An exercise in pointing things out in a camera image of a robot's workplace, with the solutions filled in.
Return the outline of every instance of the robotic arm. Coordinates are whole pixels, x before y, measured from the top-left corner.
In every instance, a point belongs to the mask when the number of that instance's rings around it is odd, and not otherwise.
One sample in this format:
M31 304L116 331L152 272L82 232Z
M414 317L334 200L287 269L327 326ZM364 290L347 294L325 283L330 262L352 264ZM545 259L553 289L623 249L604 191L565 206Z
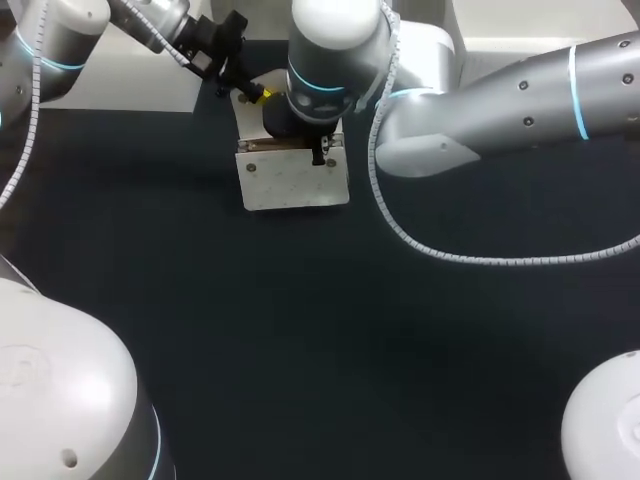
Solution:
M215 79L221 94L239 88L257 102L264 92L264 87L250 81L241 62L248 22L238 12L216 24L204 16L192 18L188 0L31 0L0 51L0 112L5 126L20 117L32 99L33 56L45 4L41 73L36 80L40 102L71 90L109 22L156 53L167 49L199 77Z

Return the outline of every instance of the cable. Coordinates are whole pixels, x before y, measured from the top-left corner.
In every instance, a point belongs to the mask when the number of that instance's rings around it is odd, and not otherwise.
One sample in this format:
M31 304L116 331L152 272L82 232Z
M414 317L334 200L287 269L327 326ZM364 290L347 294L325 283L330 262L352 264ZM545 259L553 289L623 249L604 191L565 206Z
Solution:
M140 13L140 10L138 10L129 0L120 0L120 2L127 7L127 9L133 13L138 20L140 20L140 22L151 32L156 40L162 44L162 47L169 52L169 55L171 55L176 62L178 62L182 67L186 67L191 63L187 57L182 55L179 51L173 48L169 42L167 42L158 29L154 27L153 24L147 20L145 16Z
M42 0L42 10L40 12L40 18L36 26L36 35L34 39L33 49L33 87L31 92L31 119L29 120L29 130L27 132L27 140L22 150L22 156L18 162L13 175L7 182L0 195L0 210L6 205L6 203L13 195L14 190L18 186L22 174L27 168L29 159L31 158L31 152L33 150L33 144L36 140L36 132L38 130L38 117L40 112L40 66L42 63L42 42L44 40L44 26L47 19L47 9L49 7L49 0Z
M391 27L392 35L398 36L400 28L400 19L391 8L382 1L382 11L384 12L389 26ZM368 152L368 168L369 168L369 181L371 182L371 189L375 197L376 203L382 216L387 224L393 229L393 231L411 248L418 252L427 255L429 257L437 258L447 262L464 263L472 265L485 265L485 266L498 266L498 267L521 267L521 266L538 266L538 265L561 265L561 264L575 264L586 263L595 260L602 260L605 258L611 258L622 253L626 253L640 245L640 235L631 240L617 245L615 247L606 248L597 252L582 253L579 255L564 255L558 257L531 257L531 258L491 258L491 257L472 257L466 255L456 255L452 253L442 252L434 248L423 245L422 243L411 237L393 218L393 215L389 211L382 191L380 190L380 184L378 183L378 174L376 171L376 144L378 140L378 133L382 120L389 107L389 98L391 97L391 91L393 84L395 83L396 75L398 73L398 65L400 61L400 42L396 42L396 48L391 57L391 64L389 67L389 75L387 76L387 83L385 84L382 97L380 99L378 110L376 111L373 125L371 126L371 132L369 134L369 152Z

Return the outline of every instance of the dark tabletop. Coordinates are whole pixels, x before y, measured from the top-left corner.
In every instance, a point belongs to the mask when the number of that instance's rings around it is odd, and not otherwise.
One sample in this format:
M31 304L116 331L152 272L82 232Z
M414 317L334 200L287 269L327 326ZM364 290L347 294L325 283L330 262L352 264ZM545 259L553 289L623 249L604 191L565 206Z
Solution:
M253 44L264 73L283 44ZM352 202L248 213L231 106L45 112L48 175L10 255L129 347L180 480L565 480L573 388L640 347L640 251L591 265L445 264L402 244L346 125ZM384 178L401 224L455 253L577 253L640 232L622 139L435 178Z

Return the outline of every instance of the white cylinder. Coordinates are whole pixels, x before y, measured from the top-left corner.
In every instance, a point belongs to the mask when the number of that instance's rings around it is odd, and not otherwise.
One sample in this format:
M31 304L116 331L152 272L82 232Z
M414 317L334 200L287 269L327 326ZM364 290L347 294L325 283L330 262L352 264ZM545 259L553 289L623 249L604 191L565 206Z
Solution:
M562 451L572 480L640 478L640 352L609 360L578 385Z
M293 21L300 33L330 50L361 45L381 14L380 0L293 0Z
M127 431L137 392L111 330L0 279L0 478L92 478Z

